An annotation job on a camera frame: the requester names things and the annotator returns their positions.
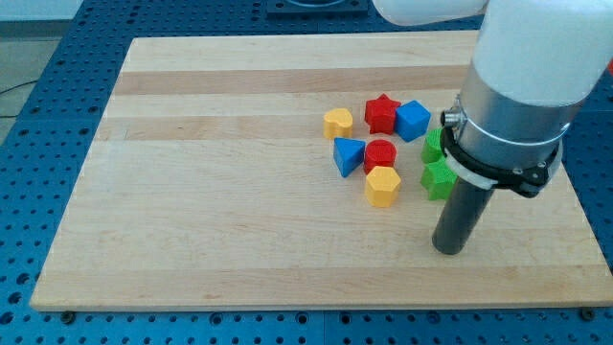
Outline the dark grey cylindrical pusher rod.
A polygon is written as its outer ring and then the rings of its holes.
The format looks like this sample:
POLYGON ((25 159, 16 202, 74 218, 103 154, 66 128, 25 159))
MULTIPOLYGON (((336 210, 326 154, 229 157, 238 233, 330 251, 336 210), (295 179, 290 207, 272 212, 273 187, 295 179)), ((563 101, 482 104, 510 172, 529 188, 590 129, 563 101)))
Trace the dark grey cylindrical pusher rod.
POLYGON ((461 178, 456 180, 432 235, 439 252, 456 255, 464 249, 493 192, 461 178))

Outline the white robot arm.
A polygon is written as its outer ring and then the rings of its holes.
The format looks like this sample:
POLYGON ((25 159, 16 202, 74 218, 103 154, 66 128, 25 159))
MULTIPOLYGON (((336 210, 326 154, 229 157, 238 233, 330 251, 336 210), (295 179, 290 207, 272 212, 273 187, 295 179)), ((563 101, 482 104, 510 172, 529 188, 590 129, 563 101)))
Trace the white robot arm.
POLYGON ((562 139, 612 58, 608 1, 375 0, 387 21, 417 26, 483 16, 464 84, 442 113, 456 176, 432 236, 459 253, 493 192, 533 197, 559 167, 562 139))

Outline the black pusher mounting flange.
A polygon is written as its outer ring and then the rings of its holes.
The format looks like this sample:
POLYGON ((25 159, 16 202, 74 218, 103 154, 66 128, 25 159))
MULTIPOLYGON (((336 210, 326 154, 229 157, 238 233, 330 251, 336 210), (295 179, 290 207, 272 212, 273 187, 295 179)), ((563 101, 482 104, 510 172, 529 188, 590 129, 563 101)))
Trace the black pusher mounting flange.
POLYGON ((464 181, 483 190, 511 190, 526 198, 536 197, 561 165, 562 143, 544 161, 512 169, 493 167, 471 157, 457 143, 450 127, 442 129, 440 143, 446 165, 464 181))

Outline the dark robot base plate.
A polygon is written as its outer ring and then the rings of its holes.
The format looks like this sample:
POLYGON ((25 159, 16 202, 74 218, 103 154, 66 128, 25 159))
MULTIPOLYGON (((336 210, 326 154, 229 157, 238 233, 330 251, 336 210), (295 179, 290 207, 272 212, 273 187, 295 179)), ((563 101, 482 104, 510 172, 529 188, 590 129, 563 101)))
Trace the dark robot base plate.
POLYGON ((291 15, 367 14, 369 0, 266 0, 268 17, 291 15))

